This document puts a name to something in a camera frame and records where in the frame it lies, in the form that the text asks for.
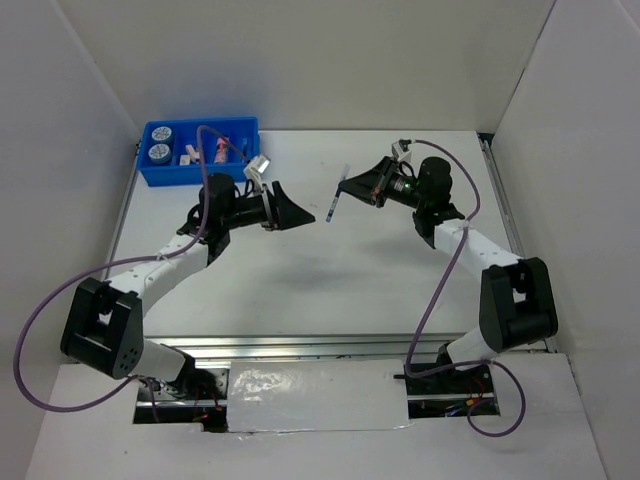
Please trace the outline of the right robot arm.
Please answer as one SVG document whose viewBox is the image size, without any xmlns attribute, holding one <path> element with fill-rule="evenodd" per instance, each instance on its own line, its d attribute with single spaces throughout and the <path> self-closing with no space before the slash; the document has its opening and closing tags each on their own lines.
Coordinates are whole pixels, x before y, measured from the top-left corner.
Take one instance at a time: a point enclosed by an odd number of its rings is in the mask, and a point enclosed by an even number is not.
<svg viewBox="0 0 640 480">
<path fill-rule="evenodd" d="M 386 157 L 339 183 L 341 192 L 376 208 L 387 201 L 411 208 L 420 238 L 478 281 L 476 327 L 444 345 L 437 357 L 438 384 L 457 392 L 469 383 L 471 369 L 555 336 L 558 317 L 545 262 L 513 254 L 474 229 L 453 204 L 452 186 L 451 165 L 439 157 L 423 160 L 418 172 Z"/>
</svg>

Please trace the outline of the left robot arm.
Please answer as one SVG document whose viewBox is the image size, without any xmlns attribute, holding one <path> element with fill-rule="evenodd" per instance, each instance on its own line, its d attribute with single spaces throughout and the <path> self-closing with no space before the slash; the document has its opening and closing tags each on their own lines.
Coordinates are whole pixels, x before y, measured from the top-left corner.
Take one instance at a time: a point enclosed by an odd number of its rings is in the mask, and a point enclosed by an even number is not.
<svg viewBox="0 0 640 480">
<path fill-rule="evenodd" d="M 87 278 L 76 287 L 60 347 L 70 358 L 114 380 L 147 377 L 184 399 L 213 375 L 184 351 L 145 337 L 149 310 L 181 282 L 210 266 L 230 243 L 232 230 L 258 225 L 286 231 L 313 223 L 279 182 L 239 196 L 231 176 L 211 174 L 185 224 L 158 253 L 106 280 Z"/>
</svg>

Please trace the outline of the pink white mini stapler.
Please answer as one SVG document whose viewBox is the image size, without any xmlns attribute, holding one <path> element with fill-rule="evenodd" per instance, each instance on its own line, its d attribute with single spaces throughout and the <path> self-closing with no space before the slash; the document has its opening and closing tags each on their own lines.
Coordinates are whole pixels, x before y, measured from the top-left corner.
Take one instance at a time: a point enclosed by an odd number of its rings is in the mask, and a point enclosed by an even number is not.
<svg viewBox="0 0 640 480">
<path fill-rule="evenodd" d="M 194 148 L 191 144 L 187 144 L 185 146 L 185 150 L 186 150 L 186 153 L 187 153 L 191 163 L 199 163 L 200 162 L 200 160 L 201 160 L 200 153 L 196 148 Z"/>
</svg>

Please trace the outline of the pink capped marker tube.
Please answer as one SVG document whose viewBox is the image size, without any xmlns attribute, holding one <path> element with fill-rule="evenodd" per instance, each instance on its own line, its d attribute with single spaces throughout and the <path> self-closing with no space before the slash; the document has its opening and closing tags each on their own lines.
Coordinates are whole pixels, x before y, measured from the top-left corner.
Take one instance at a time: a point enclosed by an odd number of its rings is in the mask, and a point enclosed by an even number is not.
<svg viewBox="0 0 640 480">
<path fill-rule="evenodd" d="M 216 141 L 216 151 L 213 162 L 215 164 L 226 164 L 228 161 L 229 140 L 226 137 L 219 137 Z"/>
</svg>

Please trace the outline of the dark blue gel pen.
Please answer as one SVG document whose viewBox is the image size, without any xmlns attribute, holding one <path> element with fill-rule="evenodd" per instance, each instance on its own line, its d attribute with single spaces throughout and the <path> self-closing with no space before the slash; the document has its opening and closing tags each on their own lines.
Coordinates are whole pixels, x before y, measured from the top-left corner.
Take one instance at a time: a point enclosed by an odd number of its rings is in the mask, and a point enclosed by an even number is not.
<svg viewBox="0 0 640 480">
<path fill-rule="evenodd" d="M 326 223 L 330 223 L 332 221 L 333 215 L 334 215 L 335 210 L 337 208 L 337 205 L 338 205 L 338 202 L 339 202 L 339 198 L 340 198 L 340 195 L 341 195 L 341 192 L 342 192 L 342 188 L 341 188 L 340 184 L 344 180 L 346 180 L 346 178 L 347 178 L 347 176 L 349 174 L 349 171 L 350 171 L 350 165 L 349 164 L 345 164 L 344 168 L 342 169 L 340 178 L 339 178 L 339 180 L 337 182 L 336 190 L 335 190 L 334 196 L 332 197 L 332 201 L 331 201 L 330 207 L 328 209 L 328 212 L 327 212 L 327 215 L 326 215 L 326 218 L 325 218 Z"/>
</svg>

